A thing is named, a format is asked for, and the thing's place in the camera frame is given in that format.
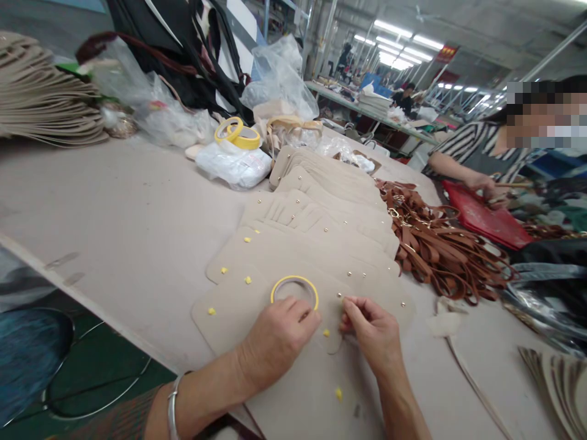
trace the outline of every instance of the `bracelet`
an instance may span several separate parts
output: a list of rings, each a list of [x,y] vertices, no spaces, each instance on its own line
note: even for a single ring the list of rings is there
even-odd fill
[[[180,440],[179,435],[177,435],[177,426],[175,425],[175,397],[177,396],[177,389],[179,388],[179,382],[181,382],[182,378],[186,375],[186,373],[180,375],[175,379],[173,382],[173,391],[171,394],[167,396],[169,400],[169,406],[167,409],[167,419],[169,423],[169,440]]]

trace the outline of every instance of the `fluorescent light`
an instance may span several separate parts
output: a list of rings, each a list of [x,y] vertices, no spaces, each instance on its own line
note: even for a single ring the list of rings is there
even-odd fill
[[[404,52],[411,53],[412,55],[415,55],[415,56],[417,56],[421,59],[424,59],[426,61],[432,61],[432,59],[433,59],[430,55],[425,54],[424,52],[417,51],[412,48],[404,48]]]
[[[416,64],[422,64],[422,61],[421,60],[419,60],[417,58],[414,58],[414,57],[411,57],[409,55],[406,55],[405,53],[400,53],[400,57],[401,58],[404,58],[404,59],[406,59],[408,61],[412,61],[412,62],[414,62]]]
[[[377,41],[382,42],[382,43],[385,43],[388,46],[392,46],[392,47],[395,47],[395,48],[398,48],[398,49],[403,49],[404,48],[404,45],[403,44],[399,44],[399,43],[393,42],[391,40],[388,40],[387,38],[377,37]]]
[[[360,35],[355,35],[355,40],[359,40],[360,42],[367,43],[369,46],[375,46],[375,42],[372,42],[371,40],[366,40],[365,37],[362,37]]]
[[[399,55],[399,51],[396,51],[395,49],[389,48],[387,46],[377,45],[377,47],[386,52],[393,53],[394,55]]]
[[[416,35],[414,37],[414,41],[416,43],[420,43],[421,45],[428,46],[428,47],[431,47],[431,48],[434,48],[437,50],[441,50],[445,46],[442,43],[438,43],[438,42],[431,40],[429,38],[422,37],[421,35]]]
[[[402,37],[411,38],[412,32],[407,31],[406,29],[402,29],[401,27],[393,26],[392,24],[386,23],[381,20],[375,20],[375,27],[384,29],[392,34],[401,35]]]

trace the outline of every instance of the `fabric bundle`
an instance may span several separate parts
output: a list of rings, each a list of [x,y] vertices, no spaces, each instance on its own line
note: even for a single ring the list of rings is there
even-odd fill
[[[51,64],[33,38],[0,31],[0,137],[24,136],[62,148],[108,139],[97,89]]]
[[[587,362],[518,347],[559,438],[587,440]]]

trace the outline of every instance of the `stack of leather pieces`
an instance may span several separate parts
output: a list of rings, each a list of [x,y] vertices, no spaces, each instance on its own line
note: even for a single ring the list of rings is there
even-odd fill
[[[519,347],[559,438],[587,440],[587,362]]]
[[[62,148],[108,139],[97,88],[58,70],[37,40],[0,31],[0,138],[22,136]]]
[[[381,438],[363,373],[352,367],[356,346],[338,327],[346,296],[373,299],[402,329],[415,314],[398,280],[399,240],[386,205],[365,172],[288,145],[270,184],[273,193],[251,194],[238,229],[208,264],[217,286],[192,318],[220,355],[242,341],[272,296],[307,300],[322,315],[319,329],[291,371],[246,403],[249,411],[268,439]]]

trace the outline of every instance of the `clear plastic bag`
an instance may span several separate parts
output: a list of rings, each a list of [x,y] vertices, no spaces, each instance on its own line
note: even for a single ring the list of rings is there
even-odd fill
[[[131,106],[137,125],[156,144],[187,148],[214,140],[218,123],[206,110],[188,112],[173,98],[154,72],[145,75],[125,42],[108,43],[100,57],[92,60],[92,81],[100,92]]]
[[[316,99],[301,78],[302,59],[293,35],[279,39],[270,46],[253,49],[254,65],[261,78],[248,84],[241,102],[253,107],[272,100],[283,100],[295,108],[303,120],[318,117]]]
[[[271,171],[271,158],[261,149],[241,150],[228,141],[210,143],[195,158],[208,178],[221,178],[236,191],[251,189]]]

